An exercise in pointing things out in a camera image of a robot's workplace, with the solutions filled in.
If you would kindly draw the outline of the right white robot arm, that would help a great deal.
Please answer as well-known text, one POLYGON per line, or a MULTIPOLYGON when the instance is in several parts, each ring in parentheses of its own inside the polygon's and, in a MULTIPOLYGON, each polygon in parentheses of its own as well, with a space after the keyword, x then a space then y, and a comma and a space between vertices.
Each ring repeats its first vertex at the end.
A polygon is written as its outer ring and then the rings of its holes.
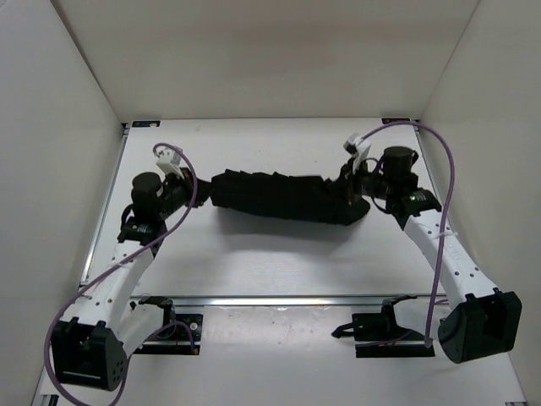
POLYGON ((483 274, 449 227, 440 202, 419 187, 412 170, 418 153, 405 146, 388 147, 370 169, 369 148, 368 141, 346 146, 351 158, 344 167, 345 177, 355 194, 385 202, 382 211, 396 219, 438 276, 450 311, 418 307, 422 315, 438 320, 430 328, 430 338, 456 364, 511 351, 522 303, 514 292, 502 292, 483 274))

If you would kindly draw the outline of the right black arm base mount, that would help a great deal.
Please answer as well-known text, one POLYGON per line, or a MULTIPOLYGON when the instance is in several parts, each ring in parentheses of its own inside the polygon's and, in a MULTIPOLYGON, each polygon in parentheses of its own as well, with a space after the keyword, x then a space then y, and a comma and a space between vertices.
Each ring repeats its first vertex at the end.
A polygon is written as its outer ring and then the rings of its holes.
POLYGON ((424 345, 420 332, 399 326, 395 306, 417 299, 413 295, 384 299, 379 313, 353 313, 350 323, 338 326, 331 336, 352 337, 358 359, 413 359, 435 357, 434 348, 424 345))

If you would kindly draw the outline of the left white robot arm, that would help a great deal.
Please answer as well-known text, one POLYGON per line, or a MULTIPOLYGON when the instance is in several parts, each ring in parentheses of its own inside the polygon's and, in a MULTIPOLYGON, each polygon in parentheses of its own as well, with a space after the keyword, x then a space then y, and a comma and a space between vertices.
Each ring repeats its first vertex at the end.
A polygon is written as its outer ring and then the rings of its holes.
POLYGON ((143 299, 133 307, 128 302, 172 231, 166 220, 195 203, 197 187, 186 167, 133 178, 111 265, 74 301, 74 315, 52 328, 47 352, 55 381, 112 392, 125 376, 128 357, 148 336, 174 332, 177 316, 169 299, 143 299))

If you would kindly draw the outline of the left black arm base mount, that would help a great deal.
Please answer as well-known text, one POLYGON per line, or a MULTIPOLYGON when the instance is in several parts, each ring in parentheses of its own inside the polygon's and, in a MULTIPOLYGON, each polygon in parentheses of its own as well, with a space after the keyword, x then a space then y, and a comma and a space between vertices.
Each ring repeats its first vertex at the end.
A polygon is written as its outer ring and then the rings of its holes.
POLYGON ((177 310, 173 301, 163 296, 144 296, 130 303, 133 310, 143 306, 161 311, 163 327, 141 344, 134 351, 136 354, 199 355, 204 324, 202 313, 177 310))

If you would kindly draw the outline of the black pleated skirt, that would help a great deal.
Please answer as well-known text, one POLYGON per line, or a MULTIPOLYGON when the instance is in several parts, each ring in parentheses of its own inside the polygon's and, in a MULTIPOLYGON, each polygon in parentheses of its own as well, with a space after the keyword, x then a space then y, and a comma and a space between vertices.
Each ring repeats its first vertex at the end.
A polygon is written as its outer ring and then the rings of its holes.
POLYGON ((350 192, 343 178, 320 175, 288 176, 227 169, 209 182, 200 179, 196 202, 258 217, 349 226, 370 209, 350 192))

